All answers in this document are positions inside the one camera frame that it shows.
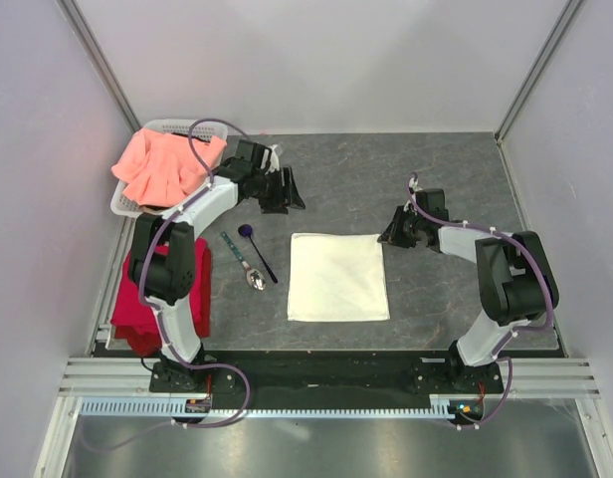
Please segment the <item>white cloth napkin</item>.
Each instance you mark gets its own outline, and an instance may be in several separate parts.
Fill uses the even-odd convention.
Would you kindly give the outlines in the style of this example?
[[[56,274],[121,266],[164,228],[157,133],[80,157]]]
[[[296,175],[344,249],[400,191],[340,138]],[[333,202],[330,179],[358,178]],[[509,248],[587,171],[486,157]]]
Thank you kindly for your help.
[[[303,323],[388,321],[378,236],[293,234],[287,314]]]

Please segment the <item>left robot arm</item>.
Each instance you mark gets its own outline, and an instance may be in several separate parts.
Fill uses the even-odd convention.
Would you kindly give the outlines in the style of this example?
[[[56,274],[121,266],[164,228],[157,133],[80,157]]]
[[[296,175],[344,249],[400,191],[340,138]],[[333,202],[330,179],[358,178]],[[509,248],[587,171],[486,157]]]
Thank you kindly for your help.
[[[127,275],[149,307],[161,339],[161,352],[176,362],[172,380],[195,391],[206,380],[196,361],[202,343],[195,332],[190,293],[196,279],[195,243],[208,226],[247,199],[265,214],[304,210],[289,166],[280,164],[280,147],[242,139],[188,197],[161,214],[143,213],[134,226]]]

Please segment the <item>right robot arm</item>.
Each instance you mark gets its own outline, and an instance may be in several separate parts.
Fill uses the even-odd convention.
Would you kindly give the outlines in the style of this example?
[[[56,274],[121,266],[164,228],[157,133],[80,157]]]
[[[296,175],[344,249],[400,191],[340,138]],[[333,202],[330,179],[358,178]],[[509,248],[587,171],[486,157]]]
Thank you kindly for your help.
[[[444,366],[446,385],[458,392],[480,379],[480,366],[495,361],[519,333],[553,326],[559,293],[539,235],[504,232],[452,220],[440,188],[408,188],[408,201],[396,208],[378,237],[385,245],[419,244],[477,268],[482,310],[471,328],[453,343],[457,358]]]

